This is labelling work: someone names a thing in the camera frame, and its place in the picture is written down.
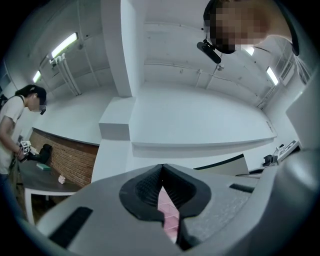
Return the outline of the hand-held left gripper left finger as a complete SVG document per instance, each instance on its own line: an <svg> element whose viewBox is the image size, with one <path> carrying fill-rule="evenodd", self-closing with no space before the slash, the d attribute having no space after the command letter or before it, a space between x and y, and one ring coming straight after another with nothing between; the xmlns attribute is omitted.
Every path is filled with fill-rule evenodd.
<svg viewBox="0 0 320 256"><path fill-rule="evenodd" d="M182 250L172 242L159 221L141 221L120 201L124 183L151 170L147 166L82 188L48 211L37 223L37 230L50 237L79 207L92 213L64 249L72 256L178 256Z"/></svg>

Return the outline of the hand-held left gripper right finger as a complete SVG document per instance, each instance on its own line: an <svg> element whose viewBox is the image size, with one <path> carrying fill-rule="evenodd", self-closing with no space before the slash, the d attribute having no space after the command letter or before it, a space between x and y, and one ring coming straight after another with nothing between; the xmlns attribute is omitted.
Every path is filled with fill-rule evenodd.
<svg viewBox="0 0 320 256"><path fill-rule="evenodd" d="M245 252L246 235L257 224L260 178L162 166L162 183L179 211L177 241L162 241L164 252Z"/></svg>

